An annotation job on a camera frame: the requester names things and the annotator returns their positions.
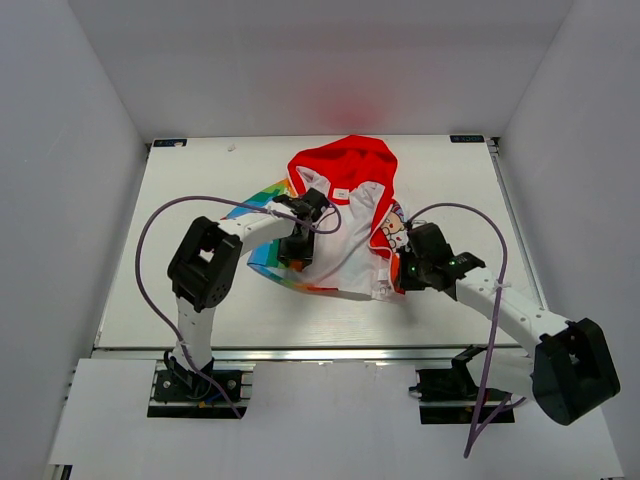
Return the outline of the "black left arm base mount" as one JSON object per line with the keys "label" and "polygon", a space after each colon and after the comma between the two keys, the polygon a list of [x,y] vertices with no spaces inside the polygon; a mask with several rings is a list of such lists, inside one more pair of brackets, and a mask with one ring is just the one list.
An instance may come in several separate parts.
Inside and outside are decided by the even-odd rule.
{"label": "black left arm base mount", "polygon": [[147,407],[148,418],[241,419],[251,396],[251,373],[215,369],[214,360],[204,373],[217,385],[182,367],[170,351],[156,363]]}

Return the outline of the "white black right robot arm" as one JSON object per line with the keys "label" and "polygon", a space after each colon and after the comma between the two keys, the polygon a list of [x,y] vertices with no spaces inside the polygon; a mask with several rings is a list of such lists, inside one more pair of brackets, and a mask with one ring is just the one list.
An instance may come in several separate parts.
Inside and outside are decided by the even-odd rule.
{"label": "white black right robot arm", "polygon": [[399,286],[433,289],[497,325],[524,355],[470,346],[447,369],[421,370],[413,387],[424,401],[459,401],[485,389],[513,393],[538,404],[567,426],[615,397],[621,384],[602,328],[569,320],[502,284],[475,255],[454,254],[434,223],[408,225],[400,252]]}

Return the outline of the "red rainbow children's jacket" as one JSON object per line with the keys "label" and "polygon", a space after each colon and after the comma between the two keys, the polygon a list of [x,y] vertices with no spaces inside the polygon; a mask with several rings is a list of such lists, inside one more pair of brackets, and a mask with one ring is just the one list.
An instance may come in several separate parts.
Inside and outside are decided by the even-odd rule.
{"label": "red rainbow children's jacket", "polygon": [[253,250],[248,266],[284,287],[306,293],[340,293],[395,301],[399,251],[407,242],[406,216],[394,192],[398,160],[378,138],[350,135],[297,153],[286,176],[248,199],[264,207],[279,194],[298,197],[314,188],[338,210],[323,216],[313,259],[304,269],[278,258],[278,241]]}

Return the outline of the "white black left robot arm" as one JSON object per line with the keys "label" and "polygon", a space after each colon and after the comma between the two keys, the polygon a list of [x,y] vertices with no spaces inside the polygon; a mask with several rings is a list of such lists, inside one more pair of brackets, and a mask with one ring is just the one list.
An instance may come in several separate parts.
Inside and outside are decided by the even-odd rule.
{"label": "white black left robot arm", "polygon": [[310,189],[296,198],[278,195],[235,218],[192,222],[168,268],[180,334],[171,358],[182,368],[176,384],[188,398],[210,390],[212,377],[204,367],[212,361],[214,314],[231,289],[240,258],[275,242],[280,263],[304,270],[313,261],[316,224],[329,207],[324,194]]}

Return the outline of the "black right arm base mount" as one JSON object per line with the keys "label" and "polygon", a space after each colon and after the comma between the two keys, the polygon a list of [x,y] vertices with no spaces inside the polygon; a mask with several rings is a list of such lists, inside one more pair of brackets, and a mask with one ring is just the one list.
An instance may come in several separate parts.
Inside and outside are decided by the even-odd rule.
{"label": "black right arm base mount", "polygon": [[470,425],[479,381],[473,380],[467,364],[484,353],[485,347],[469,346],[451,359],[447,368],[421,368],[417,384],[409,394],[419,401],[422,425]]}

